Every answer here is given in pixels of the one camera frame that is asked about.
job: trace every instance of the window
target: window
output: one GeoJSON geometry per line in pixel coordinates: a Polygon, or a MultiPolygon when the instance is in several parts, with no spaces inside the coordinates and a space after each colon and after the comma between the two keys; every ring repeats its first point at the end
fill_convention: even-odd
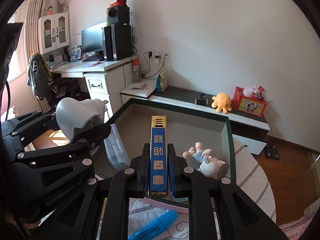
{"type": "MultiPolygon", "coordinates": [[[[16,15],[17,15],[17,12],[15,12],[11,16],[8,23],[15,23],[16,15]]],[[[20,68],[19,68],[19,64],[18,64],[17,51],[14,51],[12,54],[10,63],[9,63],[9,75],[8,75],[7,81],[10,82],[10,81],[14,80],[16,77],[18,77],[19,75],[20,75],[20,68]]]]}

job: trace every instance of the orange octopus plush toy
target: orange octopus plush toy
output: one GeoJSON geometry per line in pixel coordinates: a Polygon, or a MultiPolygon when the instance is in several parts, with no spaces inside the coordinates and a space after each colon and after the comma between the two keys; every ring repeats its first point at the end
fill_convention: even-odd
{"type": "Polygon", "coordinates": [[[212,97],[213,103],[211,106],[217,108],[216,111],[220,113],[223,111],[224,114],[227,114],[228,111],[232,110],[231,108],[231,98],[225,93],[219,93],[217,96],[212,97]]]}

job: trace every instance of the baseboard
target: baseboard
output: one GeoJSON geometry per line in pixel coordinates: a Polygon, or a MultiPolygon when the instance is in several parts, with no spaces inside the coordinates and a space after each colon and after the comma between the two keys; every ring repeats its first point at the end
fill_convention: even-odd
{"type": "Polygon", "coordinates": [[[283,140],[283,139],[280,139],[280,138],[277,138],[277,137],[273,137],[273,136],[270,136],[270,135],[268,135],[268,139],[269,139],[270,143],[272,143],[272,142],[275,142],[275,143],[277,143],[277,142],[278,142],[278,143],[286,143],[286,144],[289,144],[289,145],[295,147],[295,148],[298,149],[298,150],[305,151],[305,152],[308,152],[308,153],[313,153],[313,154],[320,155],[320,152],[319,152],[319,151],[310,149],[310,148],[305,147],[305,146],[302,146],[302,145],[300,145],[300,144],[296,144],[296,143],[293,143],[293,142],[289,142],[289,141],[286,141],[286,140],[283,140]]]}

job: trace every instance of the black box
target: black box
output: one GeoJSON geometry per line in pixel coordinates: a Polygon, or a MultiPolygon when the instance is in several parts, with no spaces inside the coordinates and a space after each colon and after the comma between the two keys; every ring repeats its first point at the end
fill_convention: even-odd
{"type": "Polygon", "coordinates": [[[102,33],[106,61],[121,60],[132,55],[130,25],[110,25],[102,33]]]}
{"type": "Polygon", "coordinates": [[[130,8],[116,5],[107,9],[108,24],[130,24],[130,8]]]}

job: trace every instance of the monitor screen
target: monitor screen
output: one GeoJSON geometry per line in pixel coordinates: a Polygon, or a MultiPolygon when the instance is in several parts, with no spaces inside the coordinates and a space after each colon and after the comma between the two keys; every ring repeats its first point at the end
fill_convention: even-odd
{"type": "Polygon", "coordinates": [[[106,27],[107,23],[100,23],[89,27],[81,33],[81,52],[88,53],[103,50],[102,45],[102,28],[106,27]]]}

